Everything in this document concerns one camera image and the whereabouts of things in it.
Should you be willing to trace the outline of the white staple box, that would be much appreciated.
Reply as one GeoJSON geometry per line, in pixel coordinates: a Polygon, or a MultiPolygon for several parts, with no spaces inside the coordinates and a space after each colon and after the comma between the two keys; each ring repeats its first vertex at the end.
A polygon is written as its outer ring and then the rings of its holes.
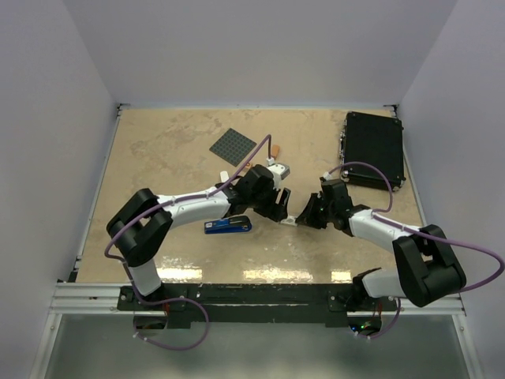
{"type": "Polygon", "coordinates": [[[294,216],[287,216],[284,220],[281,220],[279,223],[291,227],[297,226],[296,218],[294,216]]]}

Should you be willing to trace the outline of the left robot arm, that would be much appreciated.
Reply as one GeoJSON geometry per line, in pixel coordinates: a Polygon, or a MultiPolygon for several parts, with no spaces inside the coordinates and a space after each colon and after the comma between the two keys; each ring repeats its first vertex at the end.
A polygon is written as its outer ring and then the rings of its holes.
{"type": "Polygon", "coordinates": [[[281,184],[289,174],[290,168],[283,163],[257,164],[236,183],[227,181],[200,192],[169,197],[157,196],[148,188],[137,191],[106,226],[137,288],[136,301],[146,310],[163,302],[154,256],[170,230],[239,216],[249,209],[274,222],[284,220],[290,190],[281,184]]]}

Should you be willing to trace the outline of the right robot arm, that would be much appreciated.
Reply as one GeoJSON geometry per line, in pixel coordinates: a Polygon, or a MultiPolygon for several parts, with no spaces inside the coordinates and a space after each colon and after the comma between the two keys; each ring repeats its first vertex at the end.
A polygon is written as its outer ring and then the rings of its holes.
{"type": "Polygon", "coordinates": [[[321,180],[321,191],[310,195],[296,218],[299,226],[324,229],[332,224],[350,237],[361,238],[392,253],[395,269],[373,268],[353,278],[351,299],[360,310],[370,310],[382,297],[406,298],[426,306],[466,285],[466,274],[445,234],[436,225],[394,227],[378,220],[365,205],[354,205],[345,182],[321,180]]]}

